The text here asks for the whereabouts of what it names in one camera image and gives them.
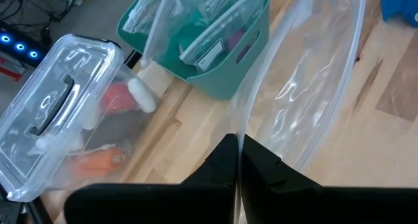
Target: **wooden tabletop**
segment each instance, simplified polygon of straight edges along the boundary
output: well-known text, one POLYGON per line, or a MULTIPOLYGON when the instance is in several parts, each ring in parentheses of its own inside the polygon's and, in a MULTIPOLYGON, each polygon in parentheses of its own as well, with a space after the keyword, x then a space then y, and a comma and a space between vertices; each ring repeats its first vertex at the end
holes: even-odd
MULTIPOLYGON (((271 31, 293 1, 272 0, 271 31)), ((413 143, 418 135, 418 36, 401 22, 383 23, 379 2, 367 0, 360 59, 341 110, 303 170, 321 184, 418 185, 413 173, 413 155, 418 152, 413 143)), ((120 182, 179 183, 213 150, 212 131, 228 102, 209 98, 158 66, 138 75, 163 101, 120 182)), ((65 222, 62 208, 69 193, 42 196, 55 223, 65 222)))

